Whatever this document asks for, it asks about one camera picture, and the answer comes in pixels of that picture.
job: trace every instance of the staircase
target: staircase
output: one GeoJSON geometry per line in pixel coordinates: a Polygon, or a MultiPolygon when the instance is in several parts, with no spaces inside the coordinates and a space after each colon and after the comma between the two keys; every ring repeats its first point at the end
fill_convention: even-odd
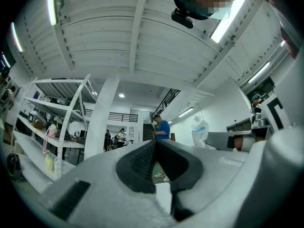
{"type": "Polygon", "coordinates": [[[143,137],[142,140],[143,141],[147,141],[147,140],[151,140],[153,139],[153,135],[151,132],[154,131],[154,128],[152,127],[151,124],[144,124],[143,125],[143,137]]]}

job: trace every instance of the cable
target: cable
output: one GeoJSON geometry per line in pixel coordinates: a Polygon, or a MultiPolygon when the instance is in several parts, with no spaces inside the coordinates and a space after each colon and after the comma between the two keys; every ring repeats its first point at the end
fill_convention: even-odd
{"type": "Polygon", "coordinates": [[[205,120],[205,119],[204,119],[204,116],[203,116],[203,112],[201,112],[200,106],[199,106],[199,110],[200,110],[200,113],[201,113],[201,116],[202,116],[203,120],[205,120]]]}

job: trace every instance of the dark pants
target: dark pants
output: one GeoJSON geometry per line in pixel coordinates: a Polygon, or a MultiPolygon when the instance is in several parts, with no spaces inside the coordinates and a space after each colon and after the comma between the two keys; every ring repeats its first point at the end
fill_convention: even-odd
{"type": "MultiPolygon", "coordinates": [[[[66,153],[66,150],[67,148],[66,147],[63,147],[62,148],[62,159],[65,160],[65,153],[66,153]]],[[[58,148],[56,147],[56,150],[55,150],[55,155],[58,156],[58,148]]]]}
{"type": "Polygon", "coordinates": [[[123,142],[117,142],[117,148],[121,148],[121,147],[123,147],[123,142]]]}
{"type": "Polygon", "coordinates": [[[107,150],[108,150],[108,140],[105,139],[105,140],[104,140],[104,151],[107,152],[107,150]]]}

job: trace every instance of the camera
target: camera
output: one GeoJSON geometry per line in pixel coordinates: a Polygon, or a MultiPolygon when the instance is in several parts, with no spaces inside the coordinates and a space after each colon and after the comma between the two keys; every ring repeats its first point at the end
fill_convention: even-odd
{"type": "Polygon", "coordinates": [[[175,21],[189,29],[193,28],[192,20],[186,14],[182,13],[179,9],[175,9],[172,12],[171,18],[173,21],[175,21]]]}

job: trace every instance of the metal shelf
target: metal shelf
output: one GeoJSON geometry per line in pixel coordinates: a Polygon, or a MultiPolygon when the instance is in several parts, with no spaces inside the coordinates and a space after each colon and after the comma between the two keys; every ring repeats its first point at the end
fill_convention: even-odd
{"type": "MultiPolygon", "coordinates": [[[[57,98],[57,99],[72,99],[83,80],[77,79],[44,79],[36,80],[36,84],[47,97],[57,98]]],[[[96,96],[92,94],[94,91],[89,86],[86,85],[86,89],[81,92],[82,100],[85,102],[95,103],[96,96]]]]}
{"type": "MultiPolygon", "coordinates": [[[[18,115],[18,118],[23,122],[24,125],[26,125],[31,131],[33,131],[35,134],[37,134],[40,138],[44,139],[45,135],[46,135],[46,131],[44,130],[39,130],[37,128],[34,128],[32,126],[32,124],[23,116],[18,115]]],[[[50,144],[59,147],[59,139],[58,138],[48,138],[47,142],[49,142],[50,144]]],[[[64,140],[63,142],[63,147],[65,148],[77,148],[77,149],[83,149],[85,146],[83,144],[80,143],[76,143],[76,142],[70,142],[67,140],[64,140]]]]}
{"type": "MultiPolygon", "coordinates": [[[[47,175],[47,177],[49,177],[51,180],[57,180],[58,176],[56,176],[53,171],[48,171],[45,168],[45,155],[42,153],[42,146],[31,136],[27,136],[17,131],[14,131],[14,136],[18,140],[18,143],[20,144],[25,154],[38,167],[38,169],[47,175]]],[[[66,161],[62,161],[62,163],[62,174],[69,172],[72,168],[75,167],[66,161]]]]}
{"type": "MultiPolygon", "coordinates": [[[[36,107],[38,107],[41,111],[49,113],[51,115],[58,116],[60,118],[65,118],[68,106],[67,105],[60,105],[55,103],[50,103],[46,101],[40,101],[33,98],[25,97],[26,100],[30,101],[36,107]]],[[[70,121],[74,122],[83,122],[83,118],[80,114],[75,112],[74,110],[71,113],[70,121]]]]}
{"type": "Polygon", "coordinates": [[[18,154],[21,164],[22,175],[32,185],[32,187],[38,192],[42,193],[46,188],[53,184],[53,181],[43,174],[29,157],[23,154],[18,154]]]}

